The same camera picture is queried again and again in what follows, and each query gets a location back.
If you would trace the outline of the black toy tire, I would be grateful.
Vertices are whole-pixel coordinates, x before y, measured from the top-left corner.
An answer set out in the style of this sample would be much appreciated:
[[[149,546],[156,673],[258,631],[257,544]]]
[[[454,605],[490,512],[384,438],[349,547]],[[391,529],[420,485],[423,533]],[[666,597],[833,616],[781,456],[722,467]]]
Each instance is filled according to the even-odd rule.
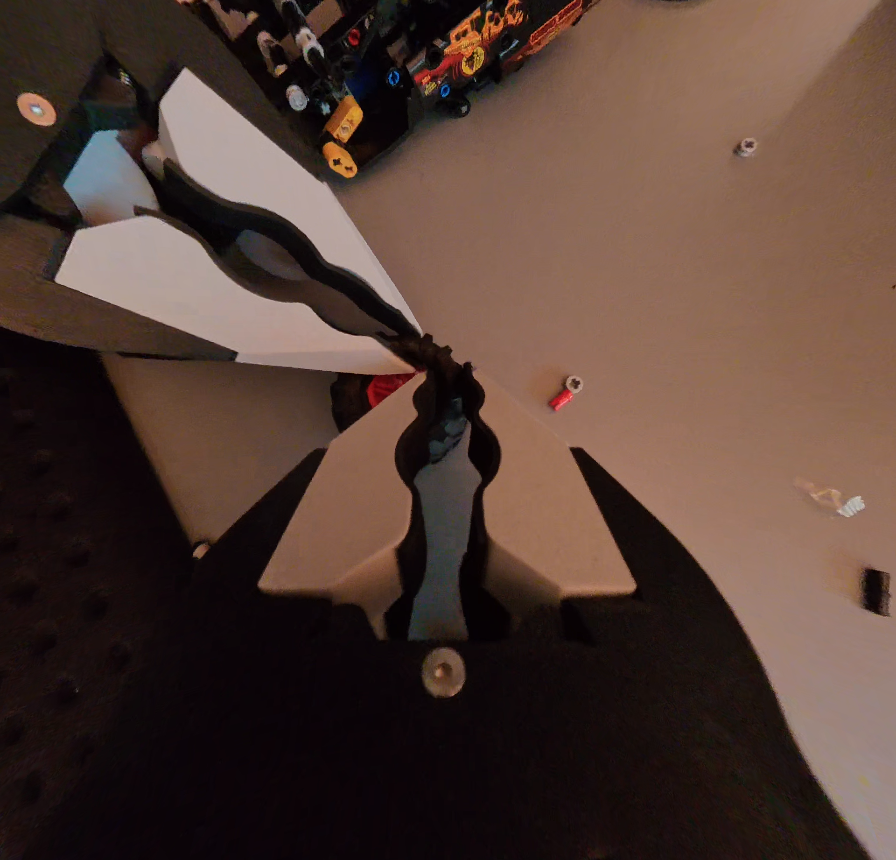
[[[427,430],[429,462],[438,464],[462,442],[467,418],[457,379],[462,366],[454,361],[452,349],[434,342],[430,335],[395,336],[385,339],[388,349],[406,361],[416,373],[432,374],[435,380],[435,412]],[[330,411],[337,429],[350,428],[370,407],[364,396],[375,375],[339,373],[330,384]]]

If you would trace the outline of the long black toy axle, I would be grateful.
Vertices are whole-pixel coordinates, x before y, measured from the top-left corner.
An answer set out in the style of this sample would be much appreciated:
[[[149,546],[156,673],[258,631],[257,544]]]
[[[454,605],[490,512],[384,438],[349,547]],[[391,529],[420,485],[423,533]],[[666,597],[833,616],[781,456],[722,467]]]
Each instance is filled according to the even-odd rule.
[[[330,77],[330,63],[296,0],[271,0],[302,59],[320,78]]]

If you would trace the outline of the red toy wheel rim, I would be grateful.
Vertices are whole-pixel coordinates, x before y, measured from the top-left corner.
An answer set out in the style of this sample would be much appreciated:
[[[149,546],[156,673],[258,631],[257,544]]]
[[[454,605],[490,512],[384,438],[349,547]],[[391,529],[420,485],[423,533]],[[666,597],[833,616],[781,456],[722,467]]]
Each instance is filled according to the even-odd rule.
[[[375,375],[364,390],[364,396],[370,409],[379,406],[416,376],[416,372]]]

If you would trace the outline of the short black toy connector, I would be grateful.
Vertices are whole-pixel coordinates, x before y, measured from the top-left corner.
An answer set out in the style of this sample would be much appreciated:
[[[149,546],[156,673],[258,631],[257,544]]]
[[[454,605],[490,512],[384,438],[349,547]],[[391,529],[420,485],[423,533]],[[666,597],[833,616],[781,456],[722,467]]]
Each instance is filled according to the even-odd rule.
[[[890,573],[864,568],[860,579],[860,604],[863,610],[877,616],[890,616]]]

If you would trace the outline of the Lego monster truck model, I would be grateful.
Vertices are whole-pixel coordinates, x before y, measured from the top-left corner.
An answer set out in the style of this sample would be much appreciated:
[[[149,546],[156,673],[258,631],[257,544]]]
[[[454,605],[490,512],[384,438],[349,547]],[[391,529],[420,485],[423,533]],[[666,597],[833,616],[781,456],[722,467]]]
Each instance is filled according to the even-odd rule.
[[[601,0],[296,0],[330,63],[302,59],[271,0],[197,0],[289,126],[353,178],[430,112],[518,71]]]

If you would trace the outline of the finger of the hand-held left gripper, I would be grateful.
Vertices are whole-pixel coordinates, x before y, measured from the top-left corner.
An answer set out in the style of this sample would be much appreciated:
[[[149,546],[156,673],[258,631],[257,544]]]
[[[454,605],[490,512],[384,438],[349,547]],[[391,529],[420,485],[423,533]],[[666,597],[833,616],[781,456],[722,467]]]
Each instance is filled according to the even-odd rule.
[[[162,97],[141,164],[161,213],[240,287],[345,334],[421,334],[333,191],[189,70]]]
[[[55,280],[81,294],[215,342],[235,361],[372,375],[413,373],[380,339],[327,323],[304,301],[238,282],[198,237],[155,208],[80,229]]]

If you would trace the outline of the small pale toy piece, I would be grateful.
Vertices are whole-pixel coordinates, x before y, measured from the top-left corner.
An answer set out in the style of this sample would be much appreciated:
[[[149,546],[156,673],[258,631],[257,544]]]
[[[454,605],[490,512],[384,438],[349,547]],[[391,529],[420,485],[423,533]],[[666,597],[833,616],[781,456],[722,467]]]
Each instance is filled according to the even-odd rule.
[[[867,508],[859,495],[845,496],[841,491],[815,485],[804,478],[794,480],[795,488],[818,508],[835,518],[855,518]]]

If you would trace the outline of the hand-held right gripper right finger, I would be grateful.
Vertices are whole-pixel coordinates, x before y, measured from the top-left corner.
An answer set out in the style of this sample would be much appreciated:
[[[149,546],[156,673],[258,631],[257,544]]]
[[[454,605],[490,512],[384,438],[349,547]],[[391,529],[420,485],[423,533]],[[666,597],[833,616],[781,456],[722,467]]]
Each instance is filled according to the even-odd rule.
[[[572,449],[480,370],[456,387],[479,484],[459,573],[470,640],[502,640],[533,613],[623,600],[637,586]]]

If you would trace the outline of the grey desk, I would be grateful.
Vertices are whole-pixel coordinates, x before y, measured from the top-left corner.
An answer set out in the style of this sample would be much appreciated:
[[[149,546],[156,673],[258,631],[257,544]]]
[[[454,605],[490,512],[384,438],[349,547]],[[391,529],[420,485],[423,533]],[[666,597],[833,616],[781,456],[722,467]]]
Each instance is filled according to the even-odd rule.
[[[600,463],[626,546],[672,559],[655,516],[693,553],[894,858],[894,619],[856,584],[894,571],[894,0],[605,0],[343,194],[424,328]]]

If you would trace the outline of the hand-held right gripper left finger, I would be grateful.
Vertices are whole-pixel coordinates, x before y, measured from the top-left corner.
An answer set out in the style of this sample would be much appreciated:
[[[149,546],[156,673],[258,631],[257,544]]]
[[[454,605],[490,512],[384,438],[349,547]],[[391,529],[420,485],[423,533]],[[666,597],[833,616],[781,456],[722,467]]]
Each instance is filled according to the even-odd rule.
[[[412,494],[399,474],[399,439],[418,419],[416,373],[330,442],[257,585],[275,597],[360,607],[375,636],[402,595],[399,545]]]

